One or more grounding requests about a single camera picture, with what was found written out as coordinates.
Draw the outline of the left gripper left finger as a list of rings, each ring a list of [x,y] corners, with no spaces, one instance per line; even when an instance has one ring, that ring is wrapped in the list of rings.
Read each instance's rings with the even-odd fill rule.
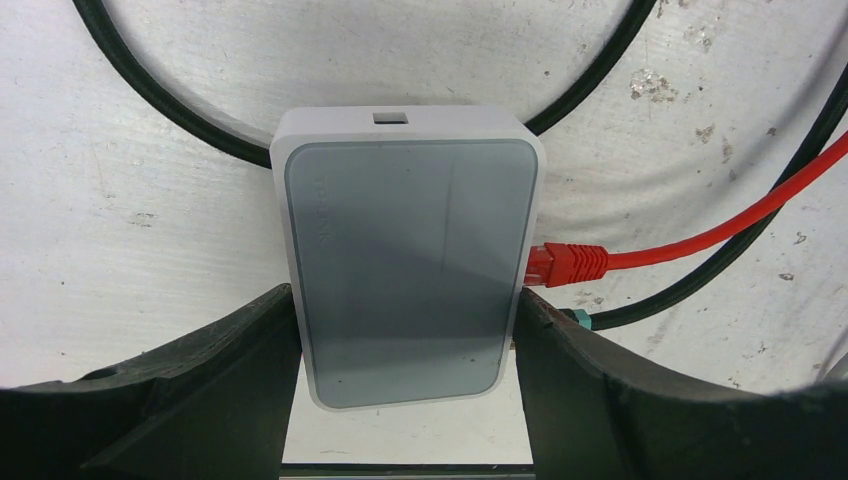
[[[73,382],[1,392],[5,479],[275,479],[301,345],[291,288]]]

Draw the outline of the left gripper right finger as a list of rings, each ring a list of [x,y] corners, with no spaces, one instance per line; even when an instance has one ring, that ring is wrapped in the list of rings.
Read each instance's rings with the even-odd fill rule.
[[[843,479],[847,385],[758,395],[663,367],[531,291],[513,330],[539,479]]]

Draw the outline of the white network switch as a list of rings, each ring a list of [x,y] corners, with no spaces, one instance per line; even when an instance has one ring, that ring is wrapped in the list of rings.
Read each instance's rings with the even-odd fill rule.
[[[270,159],[313,401],[496,388],[546,167],[537,137],[497,106],[301,107]]]

